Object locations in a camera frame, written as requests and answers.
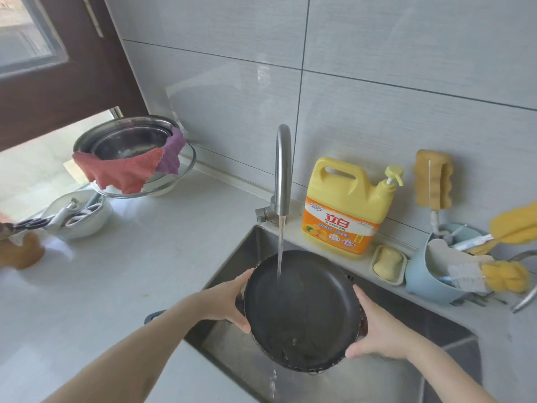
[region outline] stainless steel sink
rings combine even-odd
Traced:
[[[255,227],[207,287],[231,280],[278,249],[278,237]],[[284,250],[299,249],[285,242]],[[410,328],[444,348],[481,383],[477,337],[466,328],[434,314],[341,268],[376,303]],[[228,322],[201,321],[186,341],[261,402],[440,402],[431,386],[407,361],[370,355],[344,359],[326,372],[293,372],[273,363]]]

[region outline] dish soap bottle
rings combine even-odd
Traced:
[[[327,167],[339,174],[328,172]],[[388,179],[374,186],[362,167],[320,158],[309,180],[304,235],[342,256],[360,257],[390,209],[396,184],[403,185],[402,175],[401,167],[390,165]]]

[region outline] door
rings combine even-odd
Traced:
[[[0,150],[116,106],[148,113],[104,0],[0,0]]]

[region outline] bottle label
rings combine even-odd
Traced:
[[[302,230],[338,249],[362,255],[379,226],[305,199]]]

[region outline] countertop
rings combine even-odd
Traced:
[[[70,244],[53,239],[34,267],[0,270],[0,400],[44,399],[148,314],[202,289],[255,225],[254,210],[268,205],[266,190],[226,182],[193,170],[165,196],[114,200],[113,219],[97,235]],[[487,390],[500,402],[533,401],[535,305],[513,315],[500,303],[427,303],[375,280],[372,249],[357,262],[314,247],[300,233],[299,214],[288,218],[285,239],[466,326],[479,337]],[[147,401],[254,399],[182,342]]]

